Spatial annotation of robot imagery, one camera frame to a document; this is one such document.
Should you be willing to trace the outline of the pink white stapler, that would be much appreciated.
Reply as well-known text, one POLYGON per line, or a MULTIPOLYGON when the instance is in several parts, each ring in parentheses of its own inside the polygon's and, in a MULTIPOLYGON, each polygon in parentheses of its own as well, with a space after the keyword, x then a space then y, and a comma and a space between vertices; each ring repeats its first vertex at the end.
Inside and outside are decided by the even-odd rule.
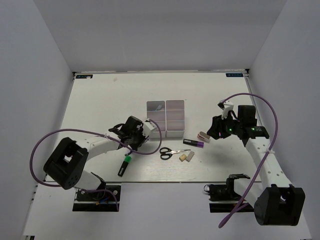
POLYGON ((203 142, 206 142, 206 143, 209 143, 210 140, 211 140, 211 137, 208 134, 206 134, 205 132, 203 132, 203 131, 200 131, 197 134, 197 138, 200 139, 203 142))

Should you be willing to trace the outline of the green highlighter marker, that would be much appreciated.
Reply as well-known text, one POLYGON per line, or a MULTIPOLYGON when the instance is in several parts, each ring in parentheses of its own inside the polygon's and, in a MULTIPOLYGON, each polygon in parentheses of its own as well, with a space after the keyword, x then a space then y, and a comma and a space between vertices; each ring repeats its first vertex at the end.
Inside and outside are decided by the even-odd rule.
POLYGON ((118 171, 118 174, 117 174, 119 177, 122 177, 124 175, 124 173, 125 173, 128 165, 129 165, 131 159, 132 158, 131 158, 130 155, 126 155, 125 156, 124 161, 122 162, 121 167, 120 167, 120 169, 118 171))

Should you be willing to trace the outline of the purple highlighter marker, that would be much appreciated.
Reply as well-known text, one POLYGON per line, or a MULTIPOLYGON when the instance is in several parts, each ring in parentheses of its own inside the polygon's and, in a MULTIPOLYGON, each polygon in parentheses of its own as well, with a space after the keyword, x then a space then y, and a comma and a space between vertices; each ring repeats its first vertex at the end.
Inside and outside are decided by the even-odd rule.
POLYGON ((183 144, 193 146, 193 147, 198 147, 198 148, 204 147, 204 143, 202 141, 196 141, 191 139, 183 139, 183 144))

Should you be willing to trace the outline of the grey white eraser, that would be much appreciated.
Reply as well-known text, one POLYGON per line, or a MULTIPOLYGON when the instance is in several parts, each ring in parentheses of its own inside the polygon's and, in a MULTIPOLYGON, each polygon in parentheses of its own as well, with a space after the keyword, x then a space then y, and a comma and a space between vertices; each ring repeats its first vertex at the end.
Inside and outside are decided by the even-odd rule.
POLYGON ((194 155, 195 155, 195 153, 193 151, 190 151, 185 160, 187 162, 190 162, 194 155))

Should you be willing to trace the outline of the black handled scissors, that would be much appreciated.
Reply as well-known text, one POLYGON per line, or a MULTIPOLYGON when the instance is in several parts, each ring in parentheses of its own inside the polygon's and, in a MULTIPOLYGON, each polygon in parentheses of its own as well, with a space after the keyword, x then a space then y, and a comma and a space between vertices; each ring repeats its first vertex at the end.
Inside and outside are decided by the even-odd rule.
POLYGON ((190 149, 171 150, 168 147, 162 147, 162 148, 160 148, 159 153, 160 153, 160 158, 162 160, 168 160, 172 157, 172 155, 186 153, 189 151, 190 151, 190 149))

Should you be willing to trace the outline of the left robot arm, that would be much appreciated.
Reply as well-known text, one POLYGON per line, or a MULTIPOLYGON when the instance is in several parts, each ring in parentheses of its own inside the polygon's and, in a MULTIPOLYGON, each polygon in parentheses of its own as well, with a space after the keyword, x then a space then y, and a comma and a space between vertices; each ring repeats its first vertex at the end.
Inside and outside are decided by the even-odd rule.
POLYGON ((102 136, 95 134, 79 141, 65 137, 54 149, 43 170, 63 189, 85 189, 99 200, 105 196, 106 187, 102 184, 102 178, 84 170, 86 162, 109 151, 119 150, 123 145, 137 151, 155 129, 156 125, 152 122, 142 122, 130 116, 125 123, 115 125, 102 136))

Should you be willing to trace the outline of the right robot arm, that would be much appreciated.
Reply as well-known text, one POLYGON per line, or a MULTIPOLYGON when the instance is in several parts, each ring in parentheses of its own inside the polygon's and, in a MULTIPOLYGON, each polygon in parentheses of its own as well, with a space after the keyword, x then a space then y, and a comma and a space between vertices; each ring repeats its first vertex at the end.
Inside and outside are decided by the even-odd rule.
POLYGON ((203 188, 210 201, 240 201, 236 210, 252 207, 261 226, 296 226, 305 192, 292 185, 269 149, 270 136, 265 127, 257 125, 255 106, 239 105, 237 113, 230 102, 220 103, 219 107, 222 114, 212 118, 207 135, 215 140, 237 136, 252 157, 261 182, 251 183, 251 177, 244 173, 231 174, 225 184, 208 184, 203 188))

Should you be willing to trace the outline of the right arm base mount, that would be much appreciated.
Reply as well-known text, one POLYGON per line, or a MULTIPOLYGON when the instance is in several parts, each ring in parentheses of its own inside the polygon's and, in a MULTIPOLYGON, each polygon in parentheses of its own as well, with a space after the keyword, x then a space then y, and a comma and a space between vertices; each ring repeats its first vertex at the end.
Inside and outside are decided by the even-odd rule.
POLYGON ((234 191, 234 182, 250 179, 246 174, 230 174, 223 184, 206 184, 203 191, 209 196, 210 213, 230 213, 237 205, 241 195, 234 191))

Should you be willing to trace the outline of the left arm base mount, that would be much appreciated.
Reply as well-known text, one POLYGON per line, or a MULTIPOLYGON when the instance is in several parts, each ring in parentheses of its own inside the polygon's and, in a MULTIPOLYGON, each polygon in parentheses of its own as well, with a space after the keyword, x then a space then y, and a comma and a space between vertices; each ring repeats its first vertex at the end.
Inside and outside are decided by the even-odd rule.
POLYGON ((77 190, 73 201, 73 212, 117 212, 113 195, 108 192, 83 192, 77 190))

